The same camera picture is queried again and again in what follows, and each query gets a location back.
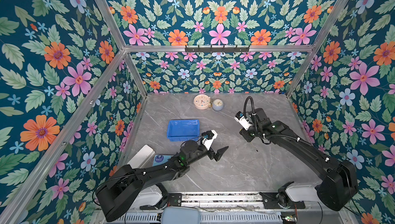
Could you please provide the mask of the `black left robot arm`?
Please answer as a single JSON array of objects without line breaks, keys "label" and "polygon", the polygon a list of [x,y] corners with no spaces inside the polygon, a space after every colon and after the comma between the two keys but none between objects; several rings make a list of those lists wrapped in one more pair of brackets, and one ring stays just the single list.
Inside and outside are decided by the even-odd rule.
[{"label": "black left robot arm", "polygon": [[219,161],[227,150],[225,146],[215,152],[203,143],[189,140],[181,146],[179,153],[164,164],[146,168],[132,168],[128,164],[122,166],[95,190],[106,221],[113,222],[123,216],[142,190],[183,177],[192,163],[204,157]]}]

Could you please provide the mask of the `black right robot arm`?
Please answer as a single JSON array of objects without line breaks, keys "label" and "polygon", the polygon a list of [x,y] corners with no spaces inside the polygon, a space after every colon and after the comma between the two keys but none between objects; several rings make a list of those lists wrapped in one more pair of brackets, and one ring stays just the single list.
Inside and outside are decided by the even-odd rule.
[{"label": "black right robot arm", "polygon": [[278,145],[307,165],[321,180],[314,187],[314,201],[333,211],[340,211],[358,193],[357,169],[346,160],[339,162],[298,136],[281,121],[271,122],[262,108],[246,114],[237,112],[235,120],[242,126],[240,134],[247,142],[254,138]]}]

